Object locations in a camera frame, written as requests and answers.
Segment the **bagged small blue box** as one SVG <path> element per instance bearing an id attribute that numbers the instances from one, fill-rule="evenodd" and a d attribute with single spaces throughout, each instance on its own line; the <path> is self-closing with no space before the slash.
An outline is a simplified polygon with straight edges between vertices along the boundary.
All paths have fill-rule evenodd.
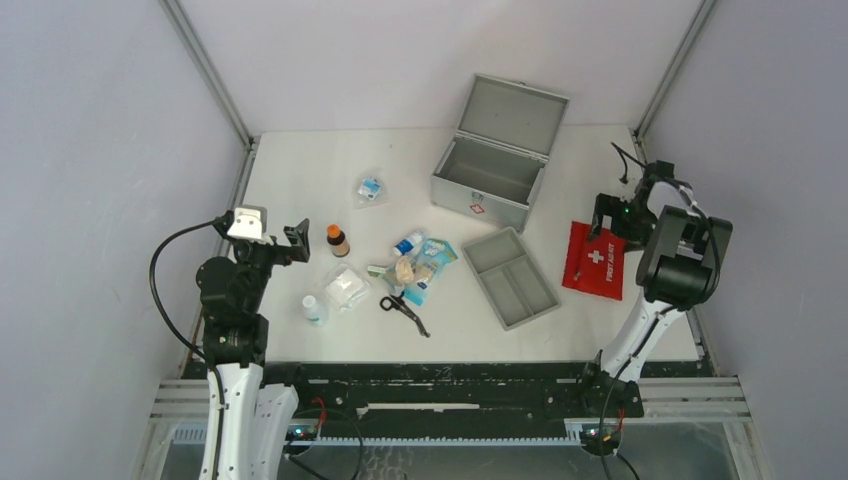
<path id="1" fill-rule="evenodd" d="M 358 208 L 374 207 L 388 202 L 388 190 L 382 178 L 376 175 L 363 176 L 354 190 Z"/>

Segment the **red first aid pouch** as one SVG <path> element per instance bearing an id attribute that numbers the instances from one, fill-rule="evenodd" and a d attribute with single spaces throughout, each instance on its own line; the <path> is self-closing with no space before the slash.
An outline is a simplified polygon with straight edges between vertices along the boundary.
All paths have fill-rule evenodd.
<path id="1" fill-rule="evenodd" d="M 572 222 L 561 285 L 578 292 L 621 301 L 623 299 L 624 247 L 626 242 L 602 228 L 589 240 L 590 225 Z"/>

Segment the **brown bottle orange cap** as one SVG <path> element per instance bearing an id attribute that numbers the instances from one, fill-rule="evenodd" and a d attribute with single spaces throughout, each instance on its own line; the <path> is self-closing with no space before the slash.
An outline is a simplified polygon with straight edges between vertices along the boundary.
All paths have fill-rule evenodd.
<path id="1" fill-rule="evenodd" d="M 350 253 L 350 245 L 344 231 L 337 224 L 329 225 L 326 231 L 326 240 L 332 254 L 337 258 L 346 257 Z"/>

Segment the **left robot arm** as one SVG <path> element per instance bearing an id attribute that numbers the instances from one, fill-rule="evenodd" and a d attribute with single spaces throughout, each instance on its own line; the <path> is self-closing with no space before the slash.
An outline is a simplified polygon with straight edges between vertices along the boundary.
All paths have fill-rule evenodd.
<path id="1" fill-rule="evenodd" d="M 210 407 L 203 479 L 276 478 L 290 421 L 313 401 L 311 388 L 296 379 L 265 381 L 269 322 L 259 311 L 273 269 L 309 261 L 310 222 L 285 227 L 285 245 L 266 223 L 266 209 L 254 206 L 212 220 L 233 255 L 207 260 L 195 277 Z"/>

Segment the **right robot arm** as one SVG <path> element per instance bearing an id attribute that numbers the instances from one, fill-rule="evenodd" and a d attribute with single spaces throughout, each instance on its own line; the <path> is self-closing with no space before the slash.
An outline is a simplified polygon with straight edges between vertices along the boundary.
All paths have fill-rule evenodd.
<path id="1" fill-rule="evenodd" d="M 720 282 L 733 225 L 708 215 L 681 180 L 645 175 L 611 219 L 633 220 L 643 235 L 635 283 L 640 292 L 615 338 L 578 379 L 578 402 L 600 419 L 642 415 L 638 382 L 665 331 L 709 300 Z"/>

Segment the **beige bandage roll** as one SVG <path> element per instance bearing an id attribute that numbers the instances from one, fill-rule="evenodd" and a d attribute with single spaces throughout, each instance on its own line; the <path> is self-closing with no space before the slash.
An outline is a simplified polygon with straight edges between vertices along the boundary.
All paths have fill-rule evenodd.
<path id="1" fill-rule="evenodd" d="M 401 256 L 395 264 L 395 276 L 402 285 L 415 282 L 415 258 L 409 255 Z"/>

